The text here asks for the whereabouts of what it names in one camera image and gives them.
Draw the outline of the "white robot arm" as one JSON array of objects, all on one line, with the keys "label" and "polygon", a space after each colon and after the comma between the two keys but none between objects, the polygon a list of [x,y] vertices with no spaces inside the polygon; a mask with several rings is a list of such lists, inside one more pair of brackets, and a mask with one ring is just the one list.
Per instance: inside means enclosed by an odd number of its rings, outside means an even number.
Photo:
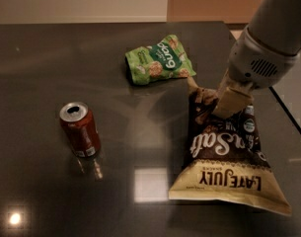
[{"label": "white robot arm", "polygon": [[226,119],[275,85],[299,60],[301,0],[263,0],[232,46],[213,113]]}]

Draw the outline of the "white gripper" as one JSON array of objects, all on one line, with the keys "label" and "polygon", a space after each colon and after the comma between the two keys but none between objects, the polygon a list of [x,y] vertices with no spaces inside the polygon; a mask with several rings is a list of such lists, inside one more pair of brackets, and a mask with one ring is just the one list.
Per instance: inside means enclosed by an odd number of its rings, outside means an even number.
[{"label": "white gripper", "polygon": [[244,28],[231,48],[229,71],[219,84],[218,101],[212,114],[227,119],[240,112],[253,102],[254,87],[275,85],[296,64],[299,56],[299,53],[288,55],[266,47]]}]

